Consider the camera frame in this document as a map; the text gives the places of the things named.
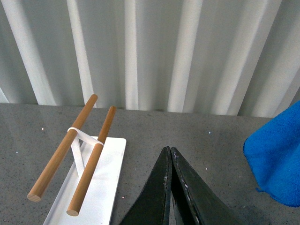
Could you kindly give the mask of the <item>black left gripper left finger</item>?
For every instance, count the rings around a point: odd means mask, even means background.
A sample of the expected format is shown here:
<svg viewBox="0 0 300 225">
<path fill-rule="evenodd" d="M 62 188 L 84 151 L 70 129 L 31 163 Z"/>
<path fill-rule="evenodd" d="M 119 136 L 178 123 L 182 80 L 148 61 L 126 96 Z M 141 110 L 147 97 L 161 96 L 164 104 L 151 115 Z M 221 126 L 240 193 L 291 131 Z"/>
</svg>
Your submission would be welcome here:
<svg viewBox="0 0 300 225">
<path fill-rule="evenodd" d="M 168 225 L 171 202 L 172 158 L 164 147 L 133 206 L 121 225 Z"/>
</svg>

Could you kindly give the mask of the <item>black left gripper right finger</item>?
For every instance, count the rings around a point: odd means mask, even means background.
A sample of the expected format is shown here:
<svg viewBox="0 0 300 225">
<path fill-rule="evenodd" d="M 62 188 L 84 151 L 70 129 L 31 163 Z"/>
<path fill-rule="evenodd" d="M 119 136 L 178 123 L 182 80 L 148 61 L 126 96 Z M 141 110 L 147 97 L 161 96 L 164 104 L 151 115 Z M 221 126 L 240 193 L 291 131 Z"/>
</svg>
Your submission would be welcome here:
<svg viewBox="0 0 300 225">
<path fill-rule="evenodd" d="M 178 225 L 234 225 L 236 217 L 175 148 L 172 156 L 172 200 Z"/>
</svg>

